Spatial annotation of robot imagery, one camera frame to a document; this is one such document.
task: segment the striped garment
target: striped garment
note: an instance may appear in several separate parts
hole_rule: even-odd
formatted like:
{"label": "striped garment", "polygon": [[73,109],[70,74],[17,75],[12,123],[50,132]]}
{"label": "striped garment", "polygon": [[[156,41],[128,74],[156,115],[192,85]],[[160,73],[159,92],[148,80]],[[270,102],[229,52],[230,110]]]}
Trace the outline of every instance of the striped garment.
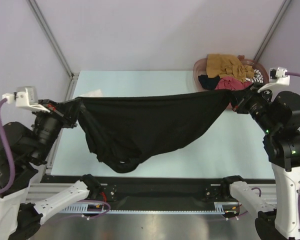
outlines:
{"label": "striped garment", "polygon": [[246,81],[252,82],[252,83],[263,83],[264,77],[262,76],[261,72],[257,69],[254,70],[254,77],[253,78],[245,78]]}

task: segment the black cloth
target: black cloth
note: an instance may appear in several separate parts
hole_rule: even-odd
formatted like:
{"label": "black cloth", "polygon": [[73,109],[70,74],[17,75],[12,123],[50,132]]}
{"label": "black cloth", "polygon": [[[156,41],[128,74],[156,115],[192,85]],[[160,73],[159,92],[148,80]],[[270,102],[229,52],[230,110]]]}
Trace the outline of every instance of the black cloth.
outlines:
{"label": "black cloth", "polygon": [[230,102],[229,90],[151,97],[80,97],[91,153],[117,173],[202,136]]}
{"label": "black cloth", "polygon": [[200,75],[198,76],[199,83],[204,89],[207,90],[215,90],[218,83],[220,82],[220,77],[208,77],[208,75]]}

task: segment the laundry basket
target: laundry basket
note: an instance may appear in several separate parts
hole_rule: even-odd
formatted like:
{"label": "laundry basket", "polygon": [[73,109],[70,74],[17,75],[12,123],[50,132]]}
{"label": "laundry basket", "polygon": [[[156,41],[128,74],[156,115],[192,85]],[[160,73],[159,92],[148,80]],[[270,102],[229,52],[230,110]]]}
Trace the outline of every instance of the laundry basket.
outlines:
{"label": "laundry basket", "polygon": [[[198,92],[208,91],[201,86],[201,84],[199,82],[199,78],[198,78],[198,76],[200,76],[202,74],[204,74],[204,75],[207,74],[206,73],[207,60],[208,60],[207,58],[202,58],[202,59],[198,60],[194,64],[194,67],[193,67],[193,79],[194,79],[194,82],[195,82]],[[268,73],[265,70],[264,66],[262,66],[260,63],[254,61],[254,60],[251,60],[251,59],[242,59],[240,61],[243,65],[249,65],[249,66],[252,66],[253,69],[259,70],[263,76],[263,83],[265,83],[265,84],[269,83],[269,76],[268,76]]]}

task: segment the table surface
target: table surface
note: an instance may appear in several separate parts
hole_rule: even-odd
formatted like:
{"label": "table surface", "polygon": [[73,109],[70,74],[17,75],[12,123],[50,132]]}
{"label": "table surface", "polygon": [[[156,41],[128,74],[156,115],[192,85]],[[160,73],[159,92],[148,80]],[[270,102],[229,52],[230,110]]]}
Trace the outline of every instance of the table surface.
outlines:
{"label": "table surface", "polygon": [[[104,97],[142,97],[196,92],[192,71],[81,71],[74,96],[101,89]],[[80,126],[64,129],[52,175],[157,178],[274,179],[263,148],[264,133],[250,115],[225,110],[188,146],[156,155],[129,173],[116,173],[90,153]]]}
{"label": "table surface", "polygon": [[260,240],[254,219],[246,214],[239,221],[222,216],[191,214],[106,214],[85,220],[57,214],[32,240]]}

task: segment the red wire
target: red wire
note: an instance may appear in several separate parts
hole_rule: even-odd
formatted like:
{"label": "red wire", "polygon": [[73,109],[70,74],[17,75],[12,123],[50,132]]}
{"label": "red wire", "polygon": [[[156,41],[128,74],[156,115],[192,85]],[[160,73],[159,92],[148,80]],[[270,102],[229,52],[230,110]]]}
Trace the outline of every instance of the red wire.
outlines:
{"label": "red wire", "polygon": [[103,196],[103,201],[107,202],[107,197],[104,192],[100,192],[100,195]]}

